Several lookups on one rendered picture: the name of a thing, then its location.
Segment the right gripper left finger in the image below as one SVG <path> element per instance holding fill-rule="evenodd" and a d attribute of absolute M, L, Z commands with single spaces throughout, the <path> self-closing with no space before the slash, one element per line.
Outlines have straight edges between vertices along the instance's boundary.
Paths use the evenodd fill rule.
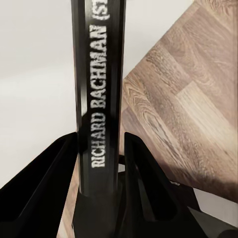
<path fill-rule="evenodd" d="M 77 132 L 54 141 L 0 189 L 0 238 L 56 238 L 76 158 Z"/>

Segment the hardback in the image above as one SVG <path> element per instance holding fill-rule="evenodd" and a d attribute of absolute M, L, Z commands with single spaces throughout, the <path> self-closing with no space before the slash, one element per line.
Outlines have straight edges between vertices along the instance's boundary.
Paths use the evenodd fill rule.
<path fill-rule="evenodd" d="M 71 0 L 79 191 L 118 189 L 126 0 Z"/>

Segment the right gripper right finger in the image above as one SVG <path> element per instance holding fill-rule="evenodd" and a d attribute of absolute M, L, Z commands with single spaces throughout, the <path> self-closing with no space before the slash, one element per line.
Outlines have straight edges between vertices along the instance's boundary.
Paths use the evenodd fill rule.
<path fill-rule="evenodd" d="M 128 238 L 208 238 L 143 140 L 124 133 Z M 138 168 L 155 221 L 143 216 Z"/>

